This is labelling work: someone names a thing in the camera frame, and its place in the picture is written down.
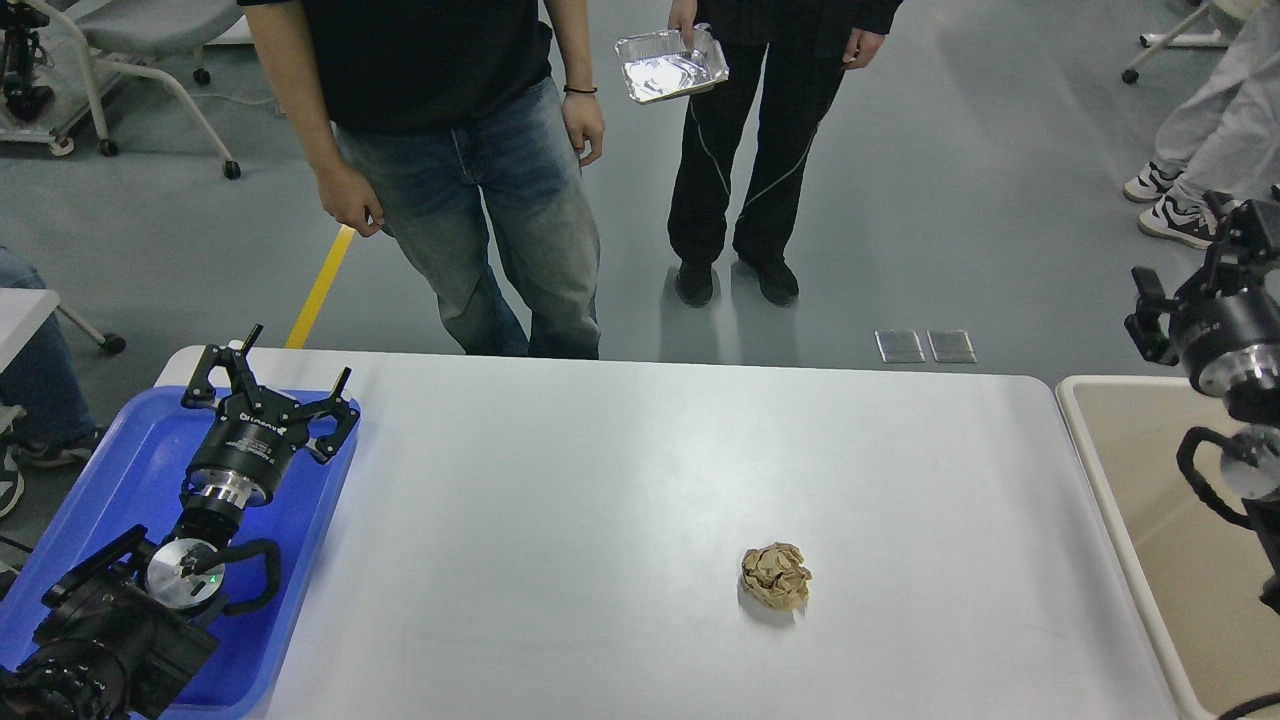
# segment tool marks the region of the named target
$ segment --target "brown paper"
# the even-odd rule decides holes
[[[742,587],[774,610],[795,610],[809,600],[808,583],[813,579],[801,562],[800,550],[785,542],[749,550],[742,557]]]

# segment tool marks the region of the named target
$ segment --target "metal plate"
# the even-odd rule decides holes
[[[147,594],[174,610],[196,607],[214,597],[221,588],[225,565],[218,565],[200,575],[182,574],[182,561],[187,555],[200,551],[211,555],[218,548],[202,539],[179,538],[157,550],[147,565]]]
[[[705,24],[694,27],[692,50],[676,29],[623,37],[613,50],[627,92],[641,105],[703,92],[728,79],[724,53]]]
[[[978,355],[964,331],[929,331],[929,347],[938,363],[977,363]]]
[[[876,331],[876,345],[886,363],[924,363],[924,350],[915,331]]]

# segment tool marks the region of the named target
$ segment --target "black shoe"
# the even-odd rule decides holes
[[[765,300],[780,307],[786,307],[796,301],[800,295],[800,282],[796,281],[795,273],[787,268],[786,263],[782,260],[754,263],[746,258],[742,258],[742,261],[755,270],[760,279],[760,292],[764,293]]]
[[[87,462],[97,450],[97,445],[102,442],[104,432],[104,428],[93,428],[88,434],[61,447],[18,442],[13,448],[13,457],[19,465],[33,468],[60,468],[73,462]]]
[[[676,273],[676,295],[690,307],[701,307],[712,299],[712,266],[684,261]]]

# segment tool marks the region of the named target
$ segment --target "black t-shirt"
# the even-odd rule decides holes
[[[538,0],[293,1],[306,9],[325,105],[343,128],[410,133],[467,123],[550,73],[552,32]]]

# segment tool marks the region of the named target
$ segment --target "gray floor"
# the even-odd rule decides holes
[[[1140,208],[1119,188],[1220,53],[1166,53],[1135,86],[1119,76],[1138,33],[1175,24],[1183,0],[909,0],[818,136],[787,254],[801,297],[788,309],[765,302],[731,254],[708,307],[673,297],[664,218],[684,101],[631,102],[612,51],[617,37],[658,29],[667,8],[591,12],[608,135],[585,179],[604,246],[605,359],[1027,374],[1050,386],[1169,374],[1144,364],[1121,327],[1129,268],[1152,266],[1172,287],[1201,256],[1139,234]],[[161,67],[189,78],[184,63]],[[209,68],[212,92],[269,96],[251,49],[214,49]],[[229,182],[174,99],[154,83],[122,87],[108,105],[116,158],[92,151],[91,126],[68,158],[0,146],[0,242],[128,340],[106,357],[68,333],[104,423],[183,346],[242,337],[253,323],[266,325],[262,345],[283,345],[337,232],[271,104],[198,100],[244,170]],[[873,337],[884,328],[968,331],[979,363],[884,365]],[[307,347],[458,351],[426,283],[384,236],[353,243]],[[0,530],[33,542],[73,478],[33,477]]]

